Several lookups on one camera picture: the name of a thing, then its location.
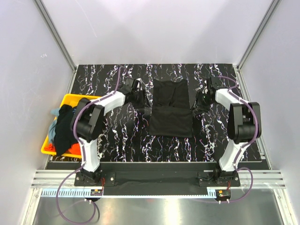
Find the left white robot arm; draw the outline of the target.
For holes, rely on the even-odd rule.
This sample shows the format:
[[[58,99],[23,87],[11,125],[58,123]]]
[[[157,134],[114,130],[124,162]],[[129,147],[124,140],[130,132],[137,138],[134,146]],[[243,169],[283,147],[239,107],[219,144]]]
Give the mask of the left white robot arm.
[[[71,131],[80,146],[82,165],[76,173],[76,181],[97,185],[101,177],[97,139],[100,136],[106,114],[130,103],[135,109],[150,107],[141,78],[127,78],[125,83],[109,94],[94,100],[80,99],[71,120]]]

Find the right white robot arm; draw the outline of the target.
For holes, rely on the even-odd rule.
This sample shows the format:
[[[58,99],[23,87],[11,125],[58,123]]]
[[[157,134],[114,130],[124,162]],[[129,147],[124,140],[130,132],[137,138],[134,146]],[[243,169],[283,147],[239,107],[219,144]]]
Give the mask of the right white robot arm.
[[[214,103],[222,105],[229,112],[227,147],[214,171],[207,179],[203,179],[219,186],[238,178],[237,167],[242,155],[262,133],[260,105],[237,96],[232,91],[233,87],[222,86],[222,78],[225,79],[224,76],[208,78],[206,86],[198,91],[192,106],[194,115],[208,112]]]

